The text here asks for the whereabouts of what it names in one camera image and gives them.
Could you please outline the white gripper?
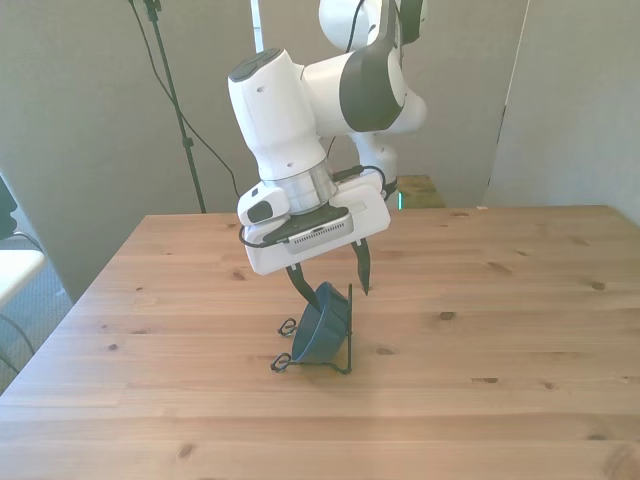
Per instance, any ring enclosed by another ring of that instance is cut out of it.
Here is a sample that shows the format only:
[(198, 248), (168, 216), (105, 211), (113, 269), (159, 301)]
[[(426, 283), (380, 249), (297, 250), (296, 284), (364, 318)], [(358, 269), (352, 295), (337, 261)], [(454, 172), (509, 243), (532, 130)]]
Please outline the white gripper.
[(284, 225), (291, 218), (289, 215), (247, 226), (244, 230), (244, 240), (248, 242), (246, 252), (253, 270), (267, 275), (286, 268), (292, 285), (316, 310), (321, 306), (315, 290), (305, 280), (301, 265), (296, 263), (351, 243), (357, 258), (358, 278), (364, 294), (368, 295), (371, 258), (365, 238), (385, 230), (390, 224), (390, 214), (382, 196), (382, 177), (376, 171), (367, 171), (339, 184), (335, 195), (312, 214), (318, 215), (329, 206), (338, 211), (332, 219), (314, 219), (299, 232), (280, 236), (277, 243), (266, 237)]

